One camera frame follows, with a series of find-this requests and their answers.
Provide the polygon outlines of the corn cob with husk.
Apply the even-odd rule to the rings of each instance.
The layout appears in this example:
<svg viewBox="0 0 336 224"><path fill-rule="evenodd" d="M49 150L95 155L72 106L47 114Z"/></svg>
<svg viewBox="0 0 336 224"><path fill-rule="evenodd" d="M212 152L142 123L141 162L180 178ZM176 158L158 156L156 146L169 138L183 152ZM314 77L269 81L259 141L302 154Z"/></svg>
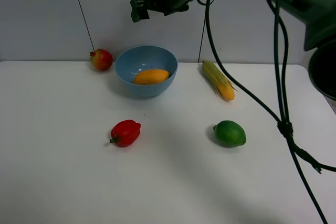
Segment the corn cob with husk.
<svg viewBox="0 0 336 224"><path fill-rule="evenodd" d="M230 102L235 99L235 88L214 63L203 60L201 70L223 100Z"/></svg>

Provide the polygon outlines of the red yellow pomegranate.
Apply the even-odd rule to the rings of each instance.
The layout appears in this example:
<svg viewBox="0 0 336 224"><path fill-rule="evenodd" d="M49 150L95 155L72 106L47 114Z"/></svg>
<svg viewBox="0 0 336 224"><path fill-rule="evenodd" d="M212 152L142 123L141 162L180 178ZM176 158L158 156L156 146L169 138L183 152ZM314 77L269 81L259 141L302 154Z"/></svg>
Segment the red yellow pomegranate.
<svg viewBox="0 0 336 224"><path fill-rule="evenodd" d="M97 49L90 52L90 62L96 70L106 71L113 64L113 56L104 49Z"/></svg>

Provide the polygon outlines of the red bell pepper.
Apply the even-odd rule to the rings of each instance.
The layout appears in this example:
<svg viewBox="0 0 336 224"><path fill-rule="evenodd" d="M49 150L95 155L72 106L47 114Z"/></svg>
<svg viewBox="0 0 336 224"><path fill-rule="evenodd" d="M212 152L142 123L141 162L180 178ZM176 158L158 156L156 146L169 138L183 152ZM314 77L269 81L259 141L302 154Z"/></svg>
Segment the red bell pepper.
<svg viewBox="0 0 336 224"><path fill-rule="evenodd" d="M132 145L141 133L141 124L134 120L119 122L111 130L110 143L117 147L128 147Z"/></svg>

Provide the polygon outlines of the green lime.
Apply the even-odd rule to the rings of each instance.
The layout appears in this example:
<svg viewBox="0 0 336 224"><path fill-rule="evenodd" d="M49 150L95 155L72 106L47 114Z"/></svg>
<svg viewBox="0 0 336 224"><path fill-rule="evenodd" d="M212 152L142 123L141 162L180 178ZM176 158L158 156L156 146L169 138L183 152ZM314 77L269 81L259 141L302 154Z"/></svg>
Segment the green lime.
<svg viewBox="0 0 336 224"><path fill-rule="evenodd" d="M229 148L243 146L246 143L244 129L233 121L221 121L213 127L216 141Z"/></svg>

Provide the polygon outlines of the orange yellow mango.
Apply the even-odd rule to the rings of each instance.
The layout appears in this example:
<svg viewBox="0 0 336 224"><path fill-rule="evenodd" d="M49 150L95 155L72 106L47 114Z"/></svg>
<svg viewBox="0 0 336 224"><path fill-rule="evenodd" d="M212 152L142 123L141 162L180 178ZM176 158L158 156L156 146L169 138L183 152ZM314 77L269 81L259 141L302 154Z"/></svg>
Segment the orange yellow mango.
<svg viewBox="0 0 336 224"><path fill-rule="evenodd" d="M134 78L134 84L152 85L161 83L170 77L170 73L164 69L148 69L140 71Z"/></svg>

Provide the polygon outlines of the light blue bowl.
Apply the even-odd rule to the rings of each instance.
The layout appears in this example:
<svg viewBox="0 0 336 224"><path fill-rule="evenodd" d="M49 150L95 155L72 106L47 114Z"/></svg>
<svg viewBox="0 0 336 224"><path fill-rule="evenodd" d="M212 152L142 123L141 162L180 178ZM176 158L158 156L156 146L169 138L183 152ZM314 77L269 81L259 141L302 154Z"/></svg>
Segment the light blue bowl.
<svg viewBox="0 0 336 224"><path fill-rule="evenodd" d="M115 73L126 92L137 98L151 98L163 93L173 82L178 61L168 50L157 46L138 46L123 52L115 61ZM137 74L162 69L169 73L166 80L155 84L136 84Z"/></svg>

